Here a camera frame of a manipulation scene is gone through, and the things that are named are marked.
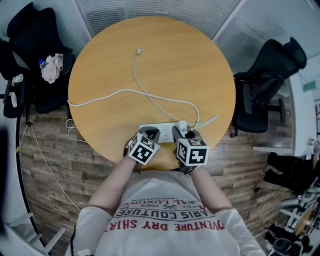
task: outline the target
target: power strip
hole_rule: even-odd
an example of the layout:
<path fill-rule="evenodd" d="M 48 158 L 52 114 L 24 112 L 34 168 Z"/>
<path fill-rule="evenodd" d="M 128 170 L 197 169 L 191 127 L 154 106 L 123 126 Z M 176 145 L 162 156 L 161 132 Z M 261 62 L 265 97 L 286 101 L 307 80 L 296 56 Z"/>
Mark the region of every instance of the power strip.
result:
<path fill-rule="evenodd" d="M 187 133 L 187 122 L 179 121 L 179 122 L 164 122 L 164 123 L 150 123 L 150 124 L 141 124 L 142 127 L 154 127 L 160 131 L 160 138 L 158 144 L 161 143 L 172 143 L 174 142 L 174 138 L 172 136 L 172 127 L 178 127 L 182 136 Z"/>

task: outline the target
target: white t-shirt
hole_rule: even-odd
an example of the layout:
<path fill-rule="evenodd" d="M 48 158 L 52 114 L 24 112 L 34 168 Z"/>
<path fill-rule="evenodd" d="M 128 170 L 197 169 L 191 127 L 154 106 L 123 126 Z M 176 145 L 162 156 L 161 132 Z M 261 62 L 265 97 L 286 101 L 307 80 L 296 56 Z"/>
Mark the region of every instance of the white t-shirt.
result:
<path fill-rule="evenodd" d="M 114 216 L 81 210 L 75 256 L 265 256 L 236 209 L 212 214 L 189 175 L 133 174 Z M 71 255 L 70 245 L 66 255 Z"/>

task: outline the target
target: round wooden table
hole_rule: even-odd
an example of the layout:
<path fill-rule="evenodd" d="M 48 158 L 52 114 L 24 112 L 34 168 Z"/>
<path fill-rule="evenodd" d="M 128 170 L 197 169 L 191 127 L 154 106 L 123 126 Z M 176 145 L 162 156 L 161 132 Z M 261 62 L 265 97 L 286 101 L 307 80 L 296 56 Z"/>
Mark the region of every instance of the round wooden table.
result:
<path fill-rule="evenodd" d="M 138 58 L 136 75 L 149 94 L 195 104 L 200 122 L 219 115 L 198 130 L 213 149 L 227 131 L 234 113 L 234 78 L 217 46 L 184 22 L 164 17 L 137 17 L 107 27 L 78 56 L 70 76 L 69 101 L 81 104 L 120 89 L 141 91 L 133 75 L 138 49 L 144 51 Z M 155 101 L 178 119 L 196 121 L 192 106 Z M 147 96 L 127 91 L 88 105 L 70 106 L 70 111 L 89 145 L 115 163 L 123 158 L 126 141 L 141 124 L 175 121 Z M 144 168 L 177 168 L 174 148 L 173 143 L 161 144 Z"/>

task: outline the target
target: black office chair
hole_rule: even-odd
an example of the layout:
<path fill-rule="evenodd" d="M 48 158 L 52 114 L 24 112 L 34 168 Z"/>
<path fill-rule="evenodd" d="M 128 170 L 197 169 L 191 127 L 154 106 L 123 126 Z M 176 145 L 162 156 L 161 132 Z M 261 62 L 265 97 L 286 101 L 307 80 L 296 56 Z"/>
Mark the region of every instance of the black office chair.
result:
<path fill-rule="evenodd" d="M 0 73 L 7 85 L 5 93 L 3 95 L 3 115 L 6 118 L 18 118 L 21 116 L 26 106 L 25 123 L 28 123 L 29 109 L 31 103 L 32 94 L 32 78 L 30 70 L 21 66 L 18 66 L 15 57 L 10 50 L 7 41 L 0 39 L 0 56 L 3 61 L 0 61 Z M 13 77 L 23 75 L 23 81 L 12 86 Z M 13 107 L 10 93 L 14 92 L 17 99 L 17 106 Z"/>
<path fill-rule="evenodd" d="M 234 133 L 264 133 L 268 130 L 268 111 L 280 112 L 281 122 L 286 122 L 285 106 L 279 99 L 278 106 L 269 105 L 271 98 L 283 85 L 284 80 L 304 69 L 307 56 L 294 38 L 285 45 L 268 40 L 254 64 L 247 72 L 234 75 L 236 100 L 232 118 Z"/>
<path fill-rule="evenodd" d="M 10 21 L 7 36 L 11 49 L 26 63 L 34 78 L 36 112 L 48 113 L 66 105 L 75 56 L 60 40 L 55 11 L 52 8 L 38 11 L 29 3 Z M 49 84 L 41 76 L 38 61 L 55 54 L 63 54 L 63 69 L 59 78 Z"/>

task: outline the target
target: floor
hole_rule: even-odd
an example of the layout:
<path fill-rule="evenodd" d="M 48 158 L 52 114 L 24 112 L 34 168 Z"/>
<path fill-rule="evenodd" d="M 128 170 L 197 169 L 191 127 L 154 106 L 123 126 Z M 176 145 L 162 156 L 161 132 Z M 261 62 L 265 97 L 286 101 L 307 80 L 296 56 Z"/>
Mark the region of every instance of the floor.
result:
<path fill-rule="evenodd" d="M 269 130 L 264 134 L 240 131 L 238 137 L 230 138 L 227 131 L 212 150 L 206 166 L 263 248 L 264 227 L 271 222 L 281 223 L 285 220 L 275 206 L 292 195 L 283 192 L 281 187 L 262 181 L 267 154 L 252 151 L 252 146 L 271 141 L 280 142 L 284 146 L 291 145 L 289 98 L 285 99 L 285 108 L 286 124 L 281 125 L 279 113 L 272 113 L 269 115 Z M 115 164 L 99 155 L 88 144 L 69 139 L 65 126 L 66 113 L 66 108 L 62 107 L 48 114 L 36 114 L 31 107 L 30 121 L 48 164 L 70 198 L 82 208 Z M 22 116 L 20 139 L 25 126 Z M 82 138 L 76 129 L 71 134 Z M 34 212 L 34 220 L 43 234 L 43 240 L 49 241 L 61 226 L 66 227 L 66 232 L 51 251 L 54 256 L 62 256 L 69 244 L 79 211 L 54 180 L 30 128 L 26 130 L 20 148 L 20 164 L 29 207 Z M 257 187 L 265 189 L 254 193 Z"/>

